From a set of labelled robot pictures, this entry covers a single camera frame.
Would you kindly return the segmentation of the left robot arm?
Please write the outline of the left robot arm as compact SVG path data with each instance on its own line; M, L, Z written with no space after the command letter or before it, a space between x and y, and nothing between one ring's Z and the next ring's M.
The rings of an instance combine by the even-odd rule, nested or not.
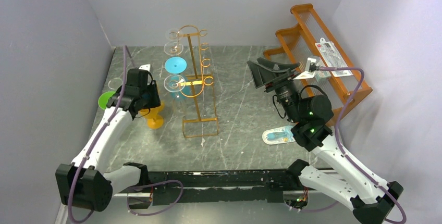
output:
M161 105L151 65L129 69L126 82L106 102L102 120L83 150L69 164L58 166L55 177L64 205L103 211L113 195L131 188L144 192L150 183L146 165L128 162L107 173L111 152L139 111Z

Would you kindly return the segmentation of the orange plastic goblet front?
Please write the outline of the orange plastic goblet front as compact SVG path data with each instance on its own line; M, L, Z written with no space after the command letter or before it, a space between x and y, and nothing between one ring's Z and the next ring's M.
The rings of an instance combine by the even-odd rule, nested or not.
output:
M164 103L161 103L159 107L142 109L139 111L139 114L146 119L146 124L150 129L159 129L164 123L164 119L160 115L163 109Z

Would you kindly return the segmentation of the clear wine glass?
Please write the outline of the clear wine glass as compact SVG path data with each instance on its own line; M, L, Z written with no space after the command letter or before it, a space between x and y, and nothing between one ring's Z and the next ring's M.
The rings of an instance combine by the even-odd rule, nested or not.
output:
M179 56L183 51L183 45L177 41L171 41L164 45L163 48L165 54L175 57Z
M168 29L165 33L165 37L168 41L179 41L179 39L182 37L182 34L180 33L180 30L177 28L171 28Z

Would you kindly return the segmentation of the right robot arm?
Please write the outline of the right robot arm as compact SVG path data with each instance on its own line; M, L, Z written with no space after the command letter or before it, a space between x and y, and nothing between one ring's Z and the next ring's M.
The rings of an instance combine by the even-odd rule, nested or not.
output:
M312 78L317 71L330 71L309 58L304 72L298 64L280 64L265 58L249 61L256 88L273 92L273 102L283 107L283 118L292 123L288 138L327 162L339 175L327 175L308 162L296 160L288 169L286 182L293 190L315 189L350 209L360 223L383 223L394 208L403 187L376 175L347 150L339 134L340 116L335 117L329 97L324 91L303 97L295 80ZM332 128L327 124L335 118Z

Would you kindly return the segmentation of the clear flute glass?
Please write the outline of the clear flute glass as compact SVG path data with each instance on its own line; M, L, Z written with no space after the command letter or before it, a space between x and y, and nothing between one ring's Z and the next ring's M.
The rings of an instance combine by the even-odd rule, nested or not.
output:
M164 88L172 97L172 107L176 115L186 114L186 80L180 74L171 74L164 80Z

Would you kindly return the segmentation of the blue plastic goblet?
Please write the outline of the blue plastic goblet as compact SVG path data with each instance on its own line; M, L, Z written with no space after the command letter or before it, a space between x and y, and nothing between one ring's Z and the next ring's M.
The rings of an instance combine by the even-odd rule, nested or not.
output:
M164 80L164 88L176 99L178 102L184 102L187 97L183 95L190 94L190 87L182 85L179 87L177 82L187 82L188 80L183 75L187 68L187 62L181 57L171 57L165 62L165 69L169 76Z

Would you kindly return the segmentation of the green plastic goblet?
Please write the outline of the green plastic goblet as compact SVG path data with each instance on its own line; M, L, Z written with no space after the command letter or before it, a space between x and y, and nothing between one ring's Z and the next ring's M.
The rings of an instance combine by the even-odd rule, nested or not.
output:
M115 91L108 91L101 94L97 100L100 109L105 110L109 99L115 94Z

